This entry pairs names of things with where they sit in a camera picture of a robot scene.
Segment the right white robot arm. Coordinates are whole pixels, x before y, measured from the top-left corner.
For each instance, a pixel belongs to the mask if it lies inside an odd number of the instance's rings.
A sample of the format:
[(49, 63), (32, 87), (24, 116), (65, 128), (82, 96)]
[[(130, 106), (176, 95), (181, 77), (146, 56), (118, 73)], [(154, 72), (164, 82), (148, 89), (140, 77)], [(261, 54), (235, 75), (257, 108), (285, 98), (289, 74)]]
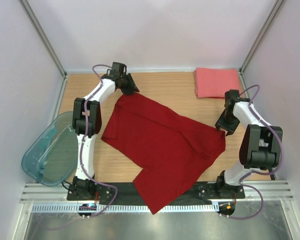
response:
[(238, 154), (238, 162), (224, 170), (214, 184), (220, 198), (232, 198), (242, 190), (242, 182), (252, 174), (270, 175), (276, 170), (283, 156), (283, 130), (263, 119), (252, 100), (240, 96), (238, 90), (224, 94), (224, 110), (215, 123), (218, 131), (232, 135), (239, 124), (245, 128)]

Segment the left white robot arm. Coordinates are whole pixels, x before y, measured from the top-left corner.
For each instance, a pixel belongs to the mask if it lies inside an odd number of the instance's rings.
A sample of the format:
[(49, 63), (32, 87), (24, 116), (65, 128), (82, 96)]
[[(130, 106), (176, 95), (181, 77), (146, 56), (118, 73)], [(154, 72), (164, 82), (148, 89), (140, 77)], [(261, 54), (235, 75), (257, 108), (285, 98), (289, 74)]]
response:
[(85, 97), (77, 97), (73, 104), (72, 128), (78, 153), (75, 176), (67, 193), (69, 201), (91, 200), (102, 195), (108, 200), (111, 190), (118, 191), (116, 186), (95, 180), (94, 149), (102, 127), (101, 104), (118, 89), (126, 96), (140, 91), (124, 63), (96, 64), (92, 71), (99, 83)]

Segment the dark red t shirt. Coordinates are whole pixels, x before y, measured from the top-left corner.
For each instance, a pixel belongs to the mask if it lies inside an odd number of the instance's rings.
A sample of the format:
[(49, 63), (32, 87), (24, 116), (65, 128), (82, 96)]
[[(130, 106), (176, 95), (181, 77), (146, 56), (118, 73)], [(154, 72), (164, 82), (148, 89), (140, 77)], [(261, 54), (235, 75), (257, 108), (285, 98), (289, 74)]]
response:
[(226, 149), (223, 131), (139, 93), (117, 100), (101, 138), (141, 168), (133, 183), (153, 214), (189, 190)]

